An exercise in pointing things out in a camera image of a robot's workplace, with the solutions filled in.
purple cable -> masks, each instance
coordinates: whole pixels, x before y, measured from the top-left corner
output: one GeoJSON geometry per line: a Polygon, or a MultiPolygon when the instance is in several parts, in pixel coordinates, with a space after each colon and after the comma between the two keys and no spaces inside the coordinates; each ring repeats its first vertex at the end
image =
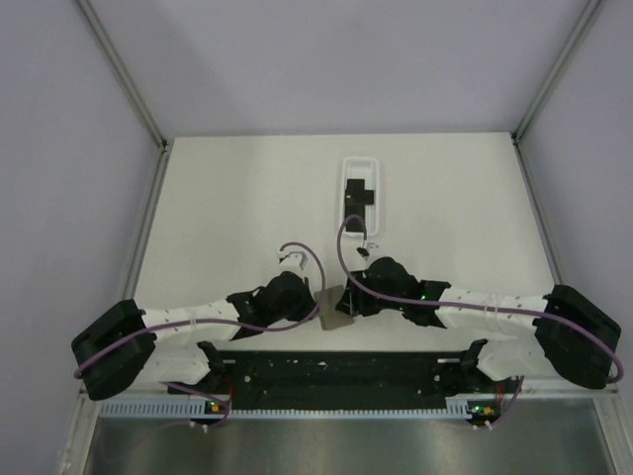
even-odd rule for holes
{"type": "MultiPolygon", "coordinates": [[[[195,389],[190,389],[186,386],[182,386],[177,383],[163,383],[163,384],[177,391],[182,391],[183,393],[191,394],[192,396],[200,396],[201,398],[207,399],[209,401],[214,401],[222,405],[227,404],[227,407],[223,413],[223,416],[219,419],[213,420],[213,422],[212,420],[210,420],[210,424],[208,424],[208,426],[211,428],[218,428],[220,426],[223,426],[226,423],[226,420],[228,419],[228,415],[230,414],[230,401],[224,401],[220,398],[216,398],[215,396],[212,396],[211,394],[201,393],[200,391],[196,391],[195,389]]],[[[123,450],[121,453],[117,454],[114,457],[106,453],[106,447],[104,445],[103,438],[99,438],[99,442],[98,442],[99,455],[108,464],[117,463],[120,460],[122,460],[126,455],[128,455],[131,451],[133,451],[135,448],[141,445],[143,442],[145,442],[149,438],[154,437],[157,433],[163,431],[164,429],[172,428],[176,426],[184,426],[184,425],[188,426],[189,424],[190,424],[189,421],[171,421],[169,423],[162,424],[156,428],[153,428],[152,430],[149,430],[145,435],[139,437],[134,442],[131,442],[130,444],[128,444],[128,448],[126,448],[125,450],[123,450]]]]}
{"type": "Polygon", "coordinates": [[[373,297],[376,297],[378,299],[389,300],[390,302],[396,302],[399,304],[419,305],[421,307],[455,307],[458,309],[471,309],[471,310],[478,310],[482,312],[487,312],[488,310],[494,309],[496,312],[501,312],[505,314],[527,315],[529,317],[537,317],[540,319],[551,320],[553,322],[556,322],[557,324],[564,325],[574,330],[575,332],[580,333],[582,336],[584,336],[586,339],[588,339],[593,344],[595,344],[598,348],[600,348],[600,350],[603,351],[611,359],[611,361],[613,361],[613,363],[615,364],[615,367],[617,368],[617,374],[613,377],[608,378],[606,380],[608,383],[616,383],[624,377],[624,366],[622,365],[622,361],[620,361],[620,358],[617,357],[617,355],[611,350],[611,348],[609,348],[606,344],[604,344],[604,342],[602,342],[602,340],[600,340],[597,336],[594,336],[593,334],[585,330],[580,325],[575,324],[574,322],[571,322],[558,315],[548,314],[546,312],[539,312],[537,310],[512,309],[509,307],[491,308],[491,307],[485,307],[483,305],[468,304],[465,302],[439,302],[439,301],[433,301],[433,300],[405,299],[402,297],[393,297],[391,295],[381,294],[380,292],[376,292],[375,290],[372,290],[369,287],[363,285],[352,275],[352,273],[349,271],[349,269],[345,265],[345,261],[343,260],[343,251],[340,246],[341,240],[343,237],[343,231],[345,231],[345,227],[352,220],[357,220],[361,223],[361,225],[363,226],[364,239],[367,239],[367,230],[365,228],[365,221],[358,215],[350,215],[347,218],[345,218],[345,221],[343,221],[343,224],[340,225],[340,229],[338,230],[338,235],[336,237],[336,253],[338,255],[338,262],[343,268],[343,272],[345,272],[345,275],[347,275],[347,278],[363,292],[373,297]]]}
{"type": "Polygon", "coordinates": [[[518,378],[518,384],[516,385],[516,389],[514,389],[514,393],[512,394],[512,399],[508,401],[507,405],[505,406],[505,409],[503,410],[501,415],[497,418],[497,420],[491,423],[491,428],[498,427],[498,425],[501,424],[501,421],[505,419],[508,411],[512,409],[512,406],[514,406],[514,402],[516,401],[516,398],[518,398],[518,394],[521,392],[521,388],[523,387],[523,380],[525,380],[525,376],[521,376],[520,378],[518,378]]]}
{"type": "MultiPolygon", "coordinates": [[[[225,324],[225,325],[233,325],[236,327],[242,327],[243,329],[255,330],[257,332],[274,333],[274,332],[286,332],[288,330],[295,329],[296,327],[303,325],[305,322],[312,320],[317,315],[318,309],[320,308],[320,306],[325,303],[325,270],[323,269],[323,264],[321,264],[320,260],[318,259],[317,254],[312,249],[310,249],[307,245],[303,244],[302,242],[296,242],[296,241],[286,242],[284,245],[281,246],[281,250],[284,250],[286,247],[290,247],[291,245],[300,247],[301,249],[305,250],[315,260],[316,266],[318,267],[318,272],[320,273],[321,287],[320,287],[318,302],[316,302],[315,307],[306,315],[306,317],[303,320],[296,322],[295,324],[291,324],[286,327],[281,327],[278,329],[268,329],[266,327],[258,327],[257,325],[243,324],[242,322],[235,322],[233,320],[211,319],[211,318],[198,319],[196,320],[196,324],[225,324]]],[[[189,325],[191,325],[191,322],[189,320],[182,320],[180,322],[170,322],[168,324],[155,325],[153,327],[148,327],[146,329],[138,330],[136,332],[127,334],[123,338],[118,339],[112,344],[109,344],[102,350],[97,351],[95,354],[93,354],[88,359],[86,359],[83,363],[81,363],[77,367],[73,375],[75,379],[81,379],[81,373],[83,373],[87,368],[95,364],[104,356],[113,352],[115,349],[120,348],[121,346],[126,344],[128,341],[136,338],[137,336],[141,336],[142,334],[146,334],[146,333],[159,332],[161,330],[176,329],[178,327],[187,327],[189,325]]]]}

